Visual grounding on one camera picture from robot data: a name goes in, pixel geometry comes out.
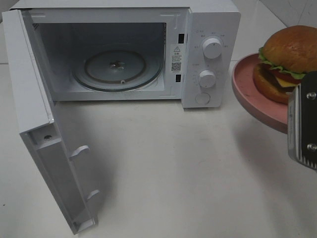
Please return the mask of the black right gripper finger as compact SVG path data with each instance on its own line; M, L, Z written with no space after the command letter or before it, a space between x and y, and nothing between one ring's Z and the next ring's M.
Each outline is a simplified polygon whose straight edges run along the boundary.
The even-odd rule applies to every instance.
M288 155L317 169L317 73L312 71L290 94L287 126Z

